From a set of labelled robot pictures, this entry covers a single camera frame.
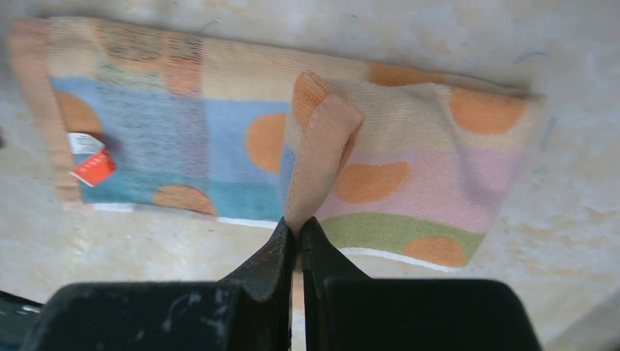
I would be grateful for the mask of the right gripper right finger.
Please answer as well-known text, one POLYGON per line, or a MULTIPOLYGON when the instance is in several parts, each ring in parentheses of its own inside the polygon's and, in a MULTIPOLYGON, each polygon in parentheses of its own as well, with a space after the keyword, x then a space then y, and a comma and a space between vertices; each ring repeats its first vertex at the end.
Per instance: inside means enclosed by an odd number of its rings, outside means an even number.
POLYGON ((490 279, 374 279, 316 219, 300 230, 308 350, 539 350, 513 290, 490 279))

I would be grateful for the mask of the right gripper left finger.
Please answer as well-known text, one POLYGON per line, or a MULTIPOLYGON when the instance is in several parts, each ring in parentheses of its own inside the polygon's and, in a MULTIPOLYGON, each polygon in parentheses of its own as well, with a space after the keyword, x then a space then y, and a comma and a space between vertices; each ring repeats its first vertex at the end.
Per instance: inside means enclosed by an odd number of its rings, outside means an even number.
POLYGON ((295 239, 268 241, 216 282, 87 282, 58 290, 23 350, 289 350, 295 239))

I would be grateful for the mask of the orange polka dot towel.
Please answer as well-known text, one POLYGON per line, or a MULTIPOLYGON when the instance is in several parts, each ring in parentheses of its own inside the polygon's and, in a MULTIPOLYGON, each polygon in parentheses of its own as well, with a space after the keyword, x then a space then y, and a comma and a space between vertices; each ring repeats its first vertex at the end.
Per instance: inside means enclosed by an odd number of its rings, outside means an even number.
POLYGON ((295 229, 315 217, 347 254, 442 271, 494 223, 545 102, 94 18, 14 20, 9 48, 62 202, 295 229))

